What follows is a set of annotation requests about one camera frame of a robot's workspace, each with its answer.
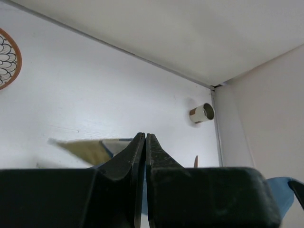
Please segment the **blue beige checkered placemat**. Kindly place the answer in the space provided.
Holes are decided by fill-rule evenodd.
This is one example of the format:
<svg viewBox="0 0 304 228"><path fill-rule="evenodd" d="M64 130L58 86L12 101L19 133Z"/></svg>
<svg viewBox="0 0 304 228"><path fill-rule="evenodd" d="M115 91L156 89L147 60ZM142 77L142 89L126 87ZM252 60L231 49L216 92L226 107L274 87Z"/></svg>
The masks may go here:
<svg viewBox="0 0 304 228"><path fill-rule="evenodd" d="M131 141L132 138L77 141L49 139L48 143L70 152L93 166L97 166L112 159L124 150ZM288 185L292 180L290 177L275 177L266 180L276 200L281 217L285 216L295 199L295 194Z"/></svg>

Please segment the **aluminium rail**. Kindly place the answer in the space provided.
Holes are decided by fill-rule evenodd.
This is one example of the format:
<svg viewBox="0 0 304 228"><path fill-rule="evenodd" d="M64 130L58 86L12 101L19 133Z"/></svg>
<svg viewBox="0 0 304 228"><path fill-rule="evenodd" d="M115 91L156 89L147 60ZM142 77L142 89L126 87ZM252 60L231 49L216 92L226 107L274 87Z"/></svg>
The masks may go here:
<svg viewBox="0 0 304 228"><path fill-rule="evenodd" d="M218 161L219 161L219 166L223 167L224 163L223 163L223 155L222 155L221 139L220 139L220 133L219 133L218 118L217 118L215 87L211 87L210 94L211 94L211 100L212 100L212 107L213 107L213 110L214 110L214 125L215 125L216 139L217 139Z"/></svg>

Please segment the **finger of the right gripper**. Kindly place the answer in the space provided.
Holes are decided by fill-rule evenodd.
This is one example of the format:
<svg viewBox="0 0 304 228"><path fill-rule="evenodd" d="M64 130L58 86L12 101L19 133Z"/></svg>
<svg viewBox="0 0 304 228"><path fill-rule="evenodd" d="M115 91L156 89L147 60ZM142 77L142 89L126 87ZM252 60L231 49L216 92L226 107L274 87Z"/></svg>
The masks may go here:
<svg viewBox="0 0 304 228"><path fill-rule="evenodd" d="M304 207L304 184L299 181L291 180L288 182L288 186L294 192L296 198L298 199L300 205Z"/></svg>

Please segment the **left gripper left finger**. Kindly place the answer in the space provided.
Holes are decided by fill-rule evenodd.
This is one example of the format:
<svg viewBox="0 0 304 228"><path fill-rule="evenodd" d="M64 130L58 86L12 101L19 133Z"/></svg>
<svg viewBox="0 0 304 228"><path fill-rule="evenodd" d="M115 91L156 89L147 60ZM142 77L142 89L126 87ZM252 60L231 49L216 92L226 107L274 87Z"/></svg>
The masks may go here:
<svg viewBox="0 0 304 228"><path fill-rule="evenodd" d="M102 165L0 172L3 228L138 228L145 135Z"/></svg>

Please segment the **copper knife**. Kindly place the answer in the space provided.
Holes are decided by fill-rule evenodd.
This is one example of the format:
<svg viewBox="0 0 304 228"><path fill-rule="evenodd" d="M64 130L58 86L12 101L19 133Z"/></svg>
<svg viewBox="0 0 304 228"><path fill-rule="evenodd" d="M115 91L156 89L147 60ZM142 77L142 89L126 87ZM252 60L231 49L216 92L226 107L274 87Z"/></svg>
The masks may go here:
<svg viewBox="0 0 304 228"><path fill-rule="evenodd" d="M194 168L198 168L198 161L199 161L199 157L196 156L194 161Z"/></svg>

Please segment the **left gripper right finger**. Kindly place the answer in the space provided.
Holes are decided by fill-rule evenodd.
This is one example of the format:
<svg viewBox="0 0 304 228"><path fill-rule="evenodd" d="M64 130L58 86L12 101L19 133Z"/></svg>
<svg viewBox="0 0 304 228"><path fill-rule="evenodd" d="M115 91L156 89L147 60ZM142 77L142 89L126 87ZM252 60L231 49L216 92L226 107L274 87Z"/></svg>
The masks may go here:
<svg viewBox="0 0 304 228"><path fill-rule="evenodd" d="M278 228L271 190L248 167L184 168L146 137L148 220L152 228Z"/></svg>

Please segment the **patterned ceramic plate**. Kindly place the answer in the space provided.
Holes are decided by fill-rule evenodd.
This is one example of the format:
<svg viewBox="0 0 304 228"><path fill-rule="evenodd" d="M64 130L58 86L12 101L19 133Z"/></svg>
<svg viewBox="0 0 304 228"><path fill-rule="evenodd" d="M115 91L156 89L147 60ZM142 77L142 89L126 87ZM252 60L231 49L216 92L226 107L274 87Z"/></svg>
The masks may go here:
<svg viewBox="0 0 304 228"><path fill-rule="evenodd" d="M22 55L14 39L0 29L0 89L9 86L20 74Z"/></svg>

